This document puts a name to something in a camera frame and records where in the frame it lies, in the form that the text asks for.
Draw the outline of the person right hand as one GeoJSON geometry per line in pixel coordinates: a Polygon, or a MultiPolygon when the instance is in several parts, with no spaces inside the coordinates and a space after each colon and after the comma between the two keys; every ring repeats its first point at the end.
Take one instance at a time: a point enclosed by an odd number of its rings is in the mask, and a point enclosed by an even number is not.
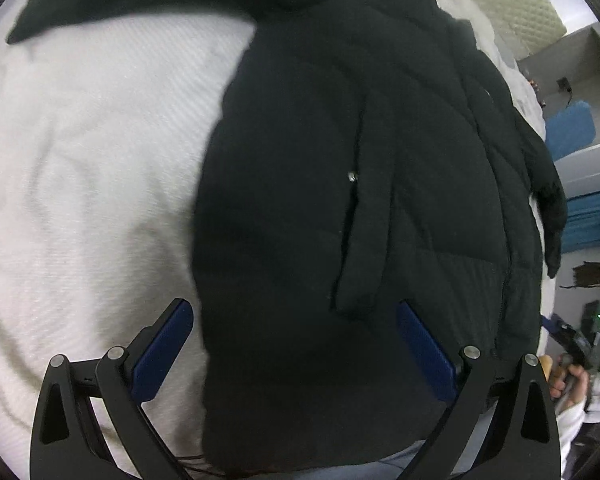
{"type": "Polygon", "coordinates": [[[574,362],[568,353],[560,356],[548,378],[550,396],[556,402],[556,412],[562,413],[585,401],[589,384],[590,374],[582,365],[574,362]]]}

